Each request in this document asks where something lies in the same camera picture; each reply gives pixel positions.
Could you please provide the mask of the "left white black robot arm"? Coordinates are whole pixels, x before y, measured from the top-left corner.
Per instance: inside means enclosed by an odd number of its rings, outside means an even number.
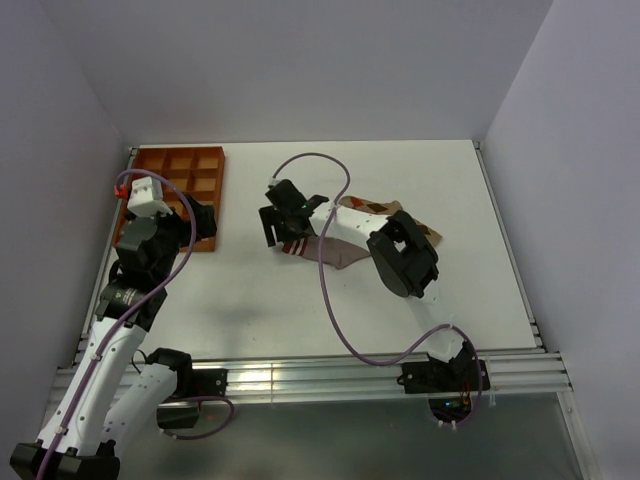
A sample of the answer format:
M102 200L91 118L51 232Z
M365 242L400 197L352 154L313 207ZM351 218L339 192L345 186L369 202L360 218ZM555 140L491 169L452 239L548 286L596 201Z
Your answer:
M17 444L11 455L20 478L117 478L125 450L157 407L193 391L190 355L158 349L128 391L116 395L180 269L179 251L216 234L214 207L184 198L187 219L161 200L130 201L86 352L37 440Z

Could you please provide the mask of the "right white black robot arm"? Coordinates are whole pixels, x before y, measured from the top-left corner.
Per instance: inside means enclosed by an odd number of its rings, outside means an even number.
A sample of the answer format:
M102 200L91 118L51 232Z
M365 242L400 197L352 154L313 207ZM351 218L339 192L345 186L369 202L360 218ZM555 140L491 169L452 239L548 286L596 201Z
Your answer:
M289 180L272 179L266 197L270 204L259 209L259 216L267 244L298 246L305 253L316 249L323 302L335 333L350 354L365 364L388 366L425 345L438 386L452 390L466 379L467 366L477 359L474 346L459 327L445 321L435 290L439 257L410 214L403 209L376 212L322 195L307 198ZM325 267L344 267L361 258L373 261L388 291L404 299L424 299L432 317L442 322L391 360L375 360L358 352L339 326L331 305Z

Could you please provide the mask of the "grey sock red stripes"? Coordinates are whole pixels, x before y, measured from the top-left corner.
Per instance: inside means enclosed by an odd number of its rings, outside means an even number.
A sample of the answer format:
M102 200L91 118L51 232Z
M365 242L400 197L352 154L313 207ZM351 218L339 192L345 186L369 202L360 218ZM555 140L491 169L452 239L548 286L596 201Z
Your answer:
M321 261L324 265L329 265L336 270L343 270L358 261L370 257L370 253L367 250L339 239L325 238L322 255L318 253L318 245L319 238L311 236L285 242L280 247L280 250L286 255L300 257L313 262Z

